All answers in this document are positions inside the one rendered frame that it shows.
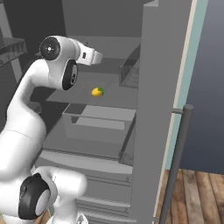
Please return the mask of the grey fridge freezer drawer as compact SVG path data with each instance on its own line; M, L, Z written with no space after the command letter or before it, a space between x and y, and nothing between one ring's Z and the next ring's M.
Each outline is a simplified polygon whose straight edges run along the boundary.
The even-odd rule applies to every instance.
M117 161L43 151L36 166L85 174L87 191L77 200L90 224L129 224L132 167Z

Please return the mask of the grey fridge body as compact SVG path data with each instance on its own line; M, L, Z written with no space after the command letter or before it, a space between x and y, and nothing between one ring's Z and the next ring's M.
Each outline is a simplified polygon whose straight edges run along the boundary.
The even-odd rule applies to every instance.
M119 67L140 46L143 4L144 0L64 0L67 35L103 55L101 64L80 66L79 73L119 76ZM123 143L105 143L67 137L62 114L71 103L48 100L44 103L48 135L43 151L112 160L133 167L137 108L131 108L136 114ZM131 195L129 215L135 220Z

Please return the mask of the clear fridge crisper drawer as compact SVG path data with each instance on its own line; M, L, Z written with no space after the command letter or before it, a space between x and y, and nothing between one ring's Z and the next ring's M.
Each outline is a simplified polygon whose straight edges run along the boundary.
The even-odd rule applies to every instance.
M71 103L62 119L67 137L122 144L135 114L130 108Z

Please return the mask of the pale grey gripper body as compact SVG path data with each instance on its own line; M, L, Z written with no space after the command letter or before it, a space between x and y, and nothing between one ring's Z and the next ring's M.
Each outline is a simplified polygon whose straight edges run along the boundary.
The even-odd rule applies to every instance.
M102 54L100 52L94 51L92 64L97 65L97 64L100 64L101 62L102 62Z

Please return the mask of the yellow lemon with green tip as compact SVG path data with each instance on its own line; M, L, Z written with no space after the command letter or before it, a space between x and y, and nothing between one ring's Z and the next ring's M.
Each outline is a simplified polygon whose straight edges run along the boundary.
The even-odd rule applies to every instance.
M101 95L103 95L103 89L101 87L95 87L92 90L91 95L94 96L94 97L101 96Z

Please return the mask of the dark grey fridge door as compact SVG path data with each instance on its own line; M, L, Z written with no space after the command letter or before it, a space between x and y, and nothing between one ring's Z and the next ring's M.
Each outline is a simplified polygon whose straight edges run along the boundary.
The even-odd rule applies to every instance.
M0 67L0 130L21 72L39 51L40 42L50 35L65 34L62 0L3 0L0 3L0 48L3 37L7 37L23 39L27 50Z

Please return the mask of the clear glass fridge shelf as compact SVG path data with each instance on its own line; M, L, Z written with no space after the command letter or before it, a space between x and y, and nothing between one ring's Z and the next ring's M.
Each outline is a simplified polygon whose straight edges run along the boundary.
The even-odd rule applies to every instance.
M94 97L94 88L102 88L103 95ZM55 90L49 102L73 102L97 106L135 109L137 89L119 86L119 76L111 73L79 73L74 86L67 91Z

